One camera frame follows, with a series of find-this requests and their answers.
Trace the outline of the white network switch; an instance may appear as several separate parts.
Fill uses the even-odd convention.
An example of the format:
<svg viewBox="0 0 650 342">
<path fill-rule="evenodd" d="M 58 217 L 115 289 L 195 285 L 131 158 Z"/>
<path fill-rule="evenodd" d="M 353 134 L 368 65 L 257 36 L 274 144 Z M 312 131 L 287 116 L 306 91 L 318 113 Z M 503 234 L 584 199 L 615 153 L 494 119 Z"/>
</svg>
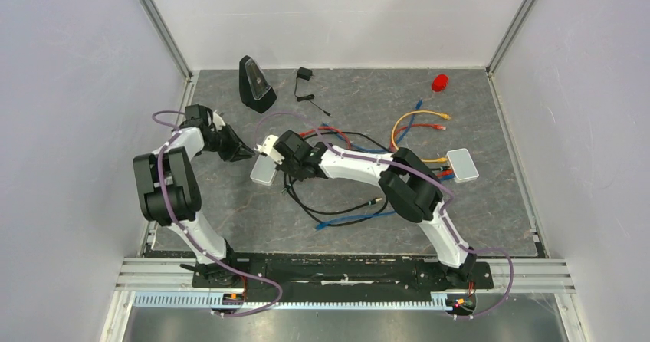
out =
<svg viewBox="0 0 650 342">
<path fill-rule="evenodd" d="M 468 149 L 449 150 L 445 157 L 454 173 L 454 181 L 466 183 L 476 180 L 480 175 Z"/>
<path fill-rule="evenodd" d="M 276 162 L 269 156 L 259 155 L 249 177 L 254 183 L 271 186 L 276 175 Z"/>
</svg>

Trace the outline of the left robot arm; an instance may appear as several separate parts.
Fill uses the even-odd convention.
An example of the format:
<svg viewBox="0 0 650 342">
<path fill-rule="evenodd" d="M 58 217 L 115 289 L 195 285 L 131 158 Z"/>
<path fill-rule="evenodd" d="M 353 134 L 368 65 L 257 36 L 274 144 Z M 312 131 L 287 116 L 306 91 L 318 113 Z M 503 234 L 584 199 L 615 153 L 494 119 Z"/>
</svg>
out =
<svg viewBox="0 0 650 342">
<path fill-rule="evenodd" d="M 136 156 L 133 171 L 144 218 L 176 233 L 192 250 L 196 263 L 189 267 L 198 279 L 217 281 L 223 287 L 236 284 L 243 272 L 231 260 L 232 249 L 202 213 L 202 196 L 192 159 L 217 153 L 224 162 L 250 159 L 247 146 L 221 116 L 201 104 L 179 112 L 170 138 L 160 148 Z"/>
</svg>

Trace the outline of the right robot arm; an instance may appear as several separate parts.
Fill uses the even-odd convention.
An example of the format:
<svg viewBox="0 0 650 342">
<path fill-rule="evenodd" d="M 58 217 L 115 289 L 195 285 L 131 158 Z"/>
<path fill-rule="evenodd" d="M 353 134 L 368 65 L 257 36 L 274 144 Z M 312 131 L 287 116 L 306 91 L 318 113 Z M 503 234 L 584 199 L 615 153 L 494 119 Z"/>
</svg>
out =
<svg viewBox="0 0 650 342">
<path fill-rule="evenodd" d="M 257 150 L 300 181 L 348 179 L 379 187 L 396 214 L 419 225 L 432 243 L 449 285 L 461 287 L 473 278 L 477 256 L 448 216 L 443 196 L 450 191 L 411 150 L 370 154 L 324 142 L 310 145 L 291 130 L 267 136 Z"/>
</svg>

